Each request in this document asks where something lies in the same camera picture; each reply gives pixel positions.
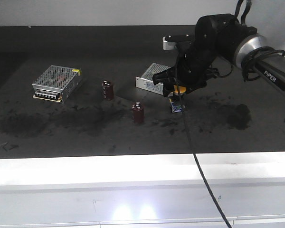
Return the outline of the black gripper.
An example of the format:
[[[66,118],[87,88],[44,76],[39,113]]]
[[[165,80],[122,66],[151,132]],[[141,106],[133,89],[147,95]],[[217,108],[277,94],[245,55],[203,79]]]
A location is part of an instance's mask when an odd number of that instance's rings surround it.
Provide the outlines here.
[[[206,86],[206,71],[217,56],[229,62],[240,44],[241,25],[232,14],[208,15],[199,18],[195,26],[195,39],[177,64],[177,79],[189,94]],[[175,91],[175,67],[152,76],[153,84],[163,84],[163,97]]]

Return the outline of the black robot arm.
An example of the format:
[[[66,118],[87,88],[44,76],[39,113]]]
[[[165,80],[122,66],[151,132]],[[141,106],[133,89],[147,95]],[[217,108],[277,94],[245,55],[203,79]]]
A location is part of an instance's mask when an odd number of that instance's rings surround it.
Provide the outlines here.
[[[175,94],[181,101],[184,94],[220,77],[212,67],[216,57],[239,68],[244,81],[262,78],[285,96],[285,51],[267,46],[265,38],[245,20],[245,14],[208,15],[198,20],[193,34],[165,36],[163,49],[176,49],[178,56],[173,67],[152,77],[154,84],[163,85],[163,96]]]

